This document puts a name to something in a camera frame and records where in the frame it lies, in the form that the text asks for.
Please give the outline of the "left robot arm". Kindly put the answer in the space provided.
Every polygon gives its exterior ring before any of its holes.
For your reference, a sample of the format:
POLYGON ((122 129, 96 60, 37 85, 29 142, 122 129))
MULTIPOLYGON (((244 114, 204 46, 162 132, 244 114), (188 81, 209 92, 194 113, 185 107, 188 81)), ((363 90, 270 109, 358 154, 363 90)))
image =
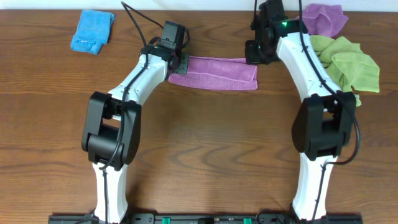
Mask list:
POLYGON ((186 27, 166 21, 162 35, 145 42, 130 74, 107 93, 89 99, 81 148, 93 164, 97 203, 93 223, 122 223, 127 217, 127 168, 141 139, 142 106, 154 89, 188 57, 186 27))

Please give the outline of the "purple microfiber cloth with label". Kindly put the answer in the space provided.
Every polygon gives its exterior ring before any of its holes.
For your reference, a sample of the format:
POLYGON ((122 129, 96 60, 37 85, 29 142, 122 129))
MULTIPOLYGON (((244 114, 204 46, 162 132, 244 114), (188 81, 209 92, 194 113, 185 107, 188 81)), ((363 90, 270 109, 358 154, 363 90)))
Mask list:
POLYGON ((256 90, 257 71, 245 58, 190 56, 186 74, 172 73, 170 83, 202 90, 256 90))

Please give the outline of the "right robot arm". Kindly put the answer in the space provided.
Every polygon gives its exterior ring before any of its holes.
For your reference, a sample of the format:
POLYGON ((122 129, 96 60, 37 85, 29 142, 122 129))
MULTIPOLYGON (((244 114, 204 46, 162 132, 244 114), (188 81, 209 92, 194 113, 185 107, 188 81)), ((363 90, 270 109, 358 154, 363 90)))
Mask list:
POLYGON ((325 199, 334 166, 350 163, 359 151, 356 98, 343 92, 319 61, 302 17, 289 19, 281 0, 255 3, 250 24, 255 38, 245 43, 250 65, 281 61, 301 106, 291 129, 300 154, 295 197, 286 213, 261 211, 258 223, 362 223, 361 215, 327 214, 325 199))

